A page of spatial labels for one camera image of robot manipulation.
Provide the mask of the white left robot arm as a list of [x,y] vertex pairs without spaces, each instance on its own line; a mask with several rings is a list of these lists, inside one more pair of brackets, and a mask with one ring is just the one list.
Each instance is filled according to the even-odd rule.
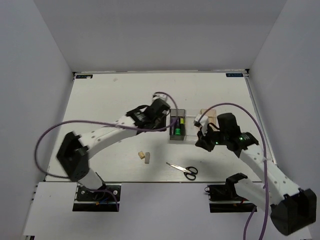
[[166,123],[170,106],[165,100],[156,98],[145,110],[137,107],[114,122],[115,126],[103,126],[88,133],[76,135],[73,131],[65,135],[56,158],[72,182],[88,189],[94,199],[105,196],[103,180],[90,168],[89,160],[105,148],[140,134],[141,129],[158,130]]

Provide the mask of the tan eraser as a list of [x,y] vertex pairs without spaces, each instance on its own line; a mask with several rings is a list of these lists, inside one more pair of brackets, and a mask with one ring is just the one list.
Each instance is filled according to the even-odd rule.
[[145,154],[142,151],[138,152],[138,156],[139,156],[140,159],[144,159],[145,158]]

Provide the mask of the grey eraser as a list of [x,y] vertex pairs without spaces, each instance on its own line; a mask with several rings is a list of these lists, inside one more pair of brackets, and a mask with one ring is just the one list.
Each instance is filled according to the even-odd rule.
[[150,156],[151,156],[150,152],[146,152],[145,153],[145,158],[144,158],[144,163],[145,164],[149,164],[150,163]]

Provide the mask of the green highlighter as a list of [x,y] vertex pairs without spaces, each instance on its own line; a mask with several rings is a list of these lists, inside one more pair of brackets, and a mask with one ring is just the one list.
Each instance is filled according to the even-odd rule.
[[181,135],[181,119],[180,118],[178,118],[176,123],[175,123],[174,134],[176,136],[180,136]]

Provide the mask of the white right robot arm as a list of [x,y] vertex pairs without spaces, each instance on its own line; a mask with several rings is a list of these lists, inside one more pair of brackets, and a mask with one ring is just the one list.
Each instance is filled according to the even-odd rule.
[[309,188],[302,189],[268,160],[259,141],[251,133],[241,132],[232,113],[221,114],[217,120],[218,130],[213,130],[206,115],[198,114],[195,117],[194,125],[199,129],[195,145],[208,152],[215,146],[226,146],[264,184],[264,187],[260,187],[247,175],[236,173],[225,180],[226,195],[233,200],[245,198],[264,210],[275,228],[284,236],[315,223],[316,194]]

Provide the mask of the black handled scissors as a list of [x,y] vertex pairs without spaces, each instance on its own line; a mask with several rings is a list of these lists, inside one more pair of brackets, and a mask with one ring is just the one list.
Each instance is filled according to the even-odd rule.
[[172,168],[175,168],[181,172],[183,172],[184,176],[189,180],[189,181],[195,181],[196,177],[198,175],[198,169],[194,166],[187,166],[187,167],[182,167],[173,163],[166,162],[166,164]]

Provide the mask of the purple highlighter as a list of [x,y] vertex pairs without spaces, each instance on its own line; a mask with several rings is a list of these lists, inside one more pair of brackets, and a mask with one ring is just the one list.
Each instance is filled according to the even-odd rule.
[[176,125],[176,121],[175,121],[174,117],[170,119],[170,123],[171,123],[170,135],[174,136],[175,135],[175,125]]

